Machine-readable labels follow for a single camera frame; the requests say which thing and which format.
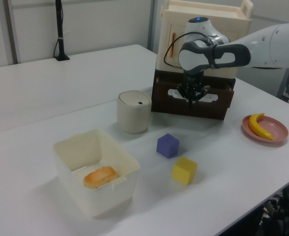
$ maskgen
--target white table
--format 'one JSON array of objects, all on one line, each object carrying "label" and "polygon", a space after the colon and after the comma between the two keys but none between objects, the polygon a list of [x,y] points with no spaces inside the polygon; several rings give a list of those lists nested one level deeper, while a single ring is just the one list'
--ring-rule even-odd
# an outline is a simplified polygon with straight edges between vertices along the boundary
[{"label": "white table", "polygon": [[[145,60],[152,66],[145,75],[153,79],[154,58]],[[289,104],[240,80],[234,90],[224,121],[152,113],[148,131],[131,135],[117,126],[116,101],[111,101],[1,131],[0,235],[212,236],[223,232],[289,183],[289,138],[283,146],[272,146],[249,139],[241,130],[243,117],[258,112],[289,130]],[[57,178],[52,146],[96,128],[107,131],[139,161],[140,173],[129,204],[106,217],[88,219]],[[180,140],[179,154],[172,159],[156,153],[157,138],[166,133]],[[171,178],[181,155],[198,163],[189,186]]]}]

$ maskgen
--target white plastic bin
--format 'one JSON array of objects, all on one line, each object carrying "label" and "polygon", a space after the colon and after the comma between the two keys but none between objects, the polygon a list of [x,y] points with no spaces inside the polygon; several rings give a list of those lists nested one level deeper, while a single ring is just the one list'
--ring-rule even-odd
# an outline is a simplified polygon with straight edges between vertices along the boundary
[{"label": "white plastic bin", "polygon": [[[54,144],[55,161],[62,185],[88,217],[100,215],[132,197],[139,163],[105,131],[77,134]],[[83,178],[111,166],[117,179],[97,188],[84,187]]]}]

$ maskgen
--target black cable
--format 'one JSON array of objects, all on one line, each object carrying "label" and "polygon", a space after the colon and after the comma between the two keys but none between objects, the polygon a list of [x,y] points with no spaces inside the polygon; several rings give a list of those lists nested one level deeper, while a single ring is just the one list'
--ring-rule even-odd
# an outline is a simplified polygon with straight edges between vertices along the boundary
[{"label": "black cable", "polygon": [[[63,25],[64,24],[64,9],[62,8],[62,2],[60,2],[60,5],[61,5],[61,25]],[[56,52],[56,48],[57,48],[58,43],[59,43],[59,38],[57,39],[57,42],[55,45],[53,58],[55,58],[55,52]]]},{"label": "black cable", "polygon": [[168,47],[168,49],[167,49],[167,51],[166,51],[166,53],[165,53],[164,63],[165,63],[166,65],[169,65],[169,66],[174,67],[174,68],[179,68],[179,69],[181,69],[181,67],[179,67],[179,66],[175,66],[175,65],[172,65],[172,64],[169,64],[169,63],[166,62],[167,54],[168,54],[169,50],[171,49],[171,47],[174,46],[175,42],[176,42],[178,39],[180,39],[180,38],[182,38],[182,37],[184,37],[184,36],[186,36],[186,35],[188,35],[188,34],[194,34],[194,33],[195,33],[195,34],[200,34],[200,35],[202,35],[203,37],[207,37],[205,34],[199,33],[199,32],[189,32],[189,33],[184,33],[184,34],[180,35],[178,38],[176,38],[176,39],[174,40],[174,42],[172,42],[172,43],[170,44],[170,46]]},{"label": "black cable", "polygon": [[255,69],[263,69],[263,70],[276,70],[276,69],[282,69],[282,68],[274,68],[274,67],[257,67],[257,66],[253,66],[252,68],[255,68]]}]

